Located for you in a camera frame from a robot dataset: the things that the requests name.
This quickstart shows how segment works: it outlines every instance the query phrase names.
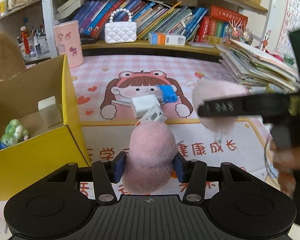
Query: stack of papers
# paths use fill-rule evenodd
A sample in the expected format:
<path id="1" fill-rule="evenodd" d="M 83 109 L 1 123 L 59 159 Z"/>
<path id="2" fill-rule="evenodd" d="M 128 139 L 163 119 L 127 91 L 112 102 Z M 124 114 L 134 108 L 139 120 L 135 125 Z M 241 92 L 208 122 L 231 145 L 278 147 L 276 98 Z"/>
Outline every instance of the stack of papers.
<path id="1" fill-rule="evenodd" d="M 267 87 L 274 84 L 283 92 L 295 92 L 298 70 L 270 54 L 248 44 L 232 41 L 229 49 L 220 48 L 220 63 L 238 84 L 247 87 Z"/>

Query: qr code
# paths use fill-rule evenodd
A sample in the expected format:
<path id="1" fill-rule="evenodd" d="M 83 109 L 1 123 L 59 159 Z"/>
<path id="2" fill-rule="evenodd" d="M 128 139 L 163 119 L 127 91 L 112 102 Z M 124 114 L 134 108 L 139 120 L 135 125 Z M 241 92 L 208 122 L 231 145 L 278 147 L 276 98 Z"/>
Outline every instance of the qr code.
<path id="1" fill-rule="evenodd" d="M 183 44 L 183 38 L 178 38 L 178 44 Z"/>

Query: white quilted handbag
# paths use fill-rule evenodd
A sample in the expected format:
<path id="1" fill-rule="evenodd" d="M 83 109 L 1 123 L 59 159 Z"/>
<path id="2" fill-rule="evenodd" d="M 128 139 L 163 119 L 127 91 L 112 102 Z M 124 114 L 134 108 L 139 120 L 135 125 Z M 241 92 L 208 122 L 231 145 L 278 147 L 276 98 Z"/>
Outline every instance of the white quilted handbag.
<path id="1" fill-rule="evenodd" d="M 129 16 L 127 22 L 113 22 L 113 17 L 119 12 L 126 12 Z M 134 42 L 137 39 L 137 24 L 131 20 L 131 12 L 127 9 L 117 9 L 111 13 L 110 21 L 105 27 L 106 43 Z"/>

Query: pink plush toy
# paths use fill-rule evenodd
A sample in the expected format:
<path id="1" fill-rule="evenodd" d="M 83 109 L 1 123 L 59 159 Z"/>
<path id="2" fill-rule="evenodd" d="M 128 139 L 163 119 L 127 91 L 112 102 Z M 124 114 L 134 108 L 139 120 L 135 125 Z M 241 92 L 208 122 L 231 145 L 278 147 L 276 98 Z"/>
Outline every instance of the pink plush toy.
<path id="1" fill-rule="evenodd" d="M 148 194 L 163 187 L 173 171 L 178 148 L 169 126 L 146 122 L 131 133 L 122 182 L 130 194 Z"/>
<path id="2" fill-rule="evenodd" d="M 204 101 L 247 95 L 245 87 L 226 81 L 200 80 L 192 92 L 192 103 L 197 112 Z M 203 126 L 215 133 L 228 134 L 234 128 L 237 117 L 199 118 Z"/>

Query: pink tumbler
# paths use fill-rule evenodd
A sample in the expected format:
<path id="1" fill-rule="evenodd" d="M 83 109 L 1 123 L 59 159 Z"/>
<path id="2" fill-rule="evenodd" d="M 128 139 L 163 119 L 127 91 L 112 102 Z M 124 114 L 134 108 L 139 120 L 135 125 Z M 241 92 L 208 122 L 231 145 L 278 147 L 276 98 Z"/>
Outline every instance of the pink tumbler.
<path id="1" fill-rule="evenodd" d="M 60 23 L 53 27 L 58 54 L 67 55 L 70 68 L 75 68 L 83 63 L 78 28 L 77 20 Z"/>

